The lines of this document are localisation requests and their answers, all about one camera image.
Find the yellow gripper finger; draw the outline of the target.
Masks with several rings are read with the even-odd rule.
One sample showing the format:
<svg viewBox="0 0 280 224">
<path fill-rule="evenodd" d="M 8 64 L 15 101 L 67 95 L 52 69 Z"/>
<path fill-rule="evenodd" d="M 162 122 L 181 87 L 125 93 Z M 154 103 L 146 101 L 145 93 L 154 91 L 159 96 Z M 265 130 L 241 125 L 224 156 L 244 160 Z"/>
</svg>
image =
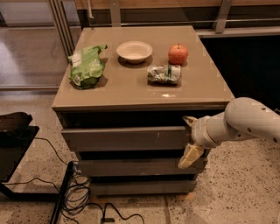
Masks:
<svg viewBox="0 0 280 224">
<path fill-rule="evenodd" d="M 199 145 L 188 144 L 185 147 L 184 155 L 178 162 L 179 169 L 186 169 L 190 167 L 195 161 L 197 161 L 204 153 L 204 149 Z"/>
<path fill-rule="evenodd" d="M 196 117 L 193 117 L 193 116 L 187 116 L 187 115 L 184 115 L 183 116 L 183 120 L 186 122 L 186 124 L 190 127 L 192 127 L 196 121 L 197 121 L 197 118 Z"/>
</svg>

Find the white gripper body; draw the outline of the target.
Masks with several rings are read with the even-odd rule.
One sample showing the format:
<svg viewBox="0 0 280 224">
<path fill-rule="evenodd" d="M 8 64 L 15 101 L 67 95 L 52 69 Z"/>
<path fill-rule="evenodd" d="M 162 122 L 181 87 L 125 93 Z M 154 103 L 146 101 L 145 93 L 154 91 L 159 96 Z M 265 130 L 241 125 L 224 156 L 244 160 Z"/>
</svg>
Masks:
<svg viewBox="0 0 280 224">
<path fill-rule="evenodd" d="M 218 137 L 222 131 L 222 120 L 217 116 L 204 116 L 192 126 L 192 140 L 204 149 L 212 149 L 221 144 Z"/>
</svg>

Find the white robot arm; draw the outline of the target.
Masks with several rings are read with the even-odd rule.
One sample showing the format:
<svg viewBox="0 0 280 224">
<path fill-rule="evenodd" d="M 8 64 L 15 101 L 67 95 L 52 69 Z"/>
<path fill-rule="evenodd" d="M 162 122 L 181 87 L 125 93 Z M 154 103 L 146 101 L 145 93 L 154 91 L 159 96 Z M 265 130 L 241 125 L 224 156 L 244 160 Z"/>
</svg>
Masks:
<svg viewBox="0 0 280 224">
<path fill-rule="evenodd" d="M 248 97 L 233 99 L 217 115 L 195 118 L 184 116 L 191 128 L 184 155 L 178 162 L 186 169 L 197 161 L 205 149 L 212 149 L 227 141 L 243 141 L 254 137 L 280 144 L 280 115 L 259 101 Z"/>
</svg>

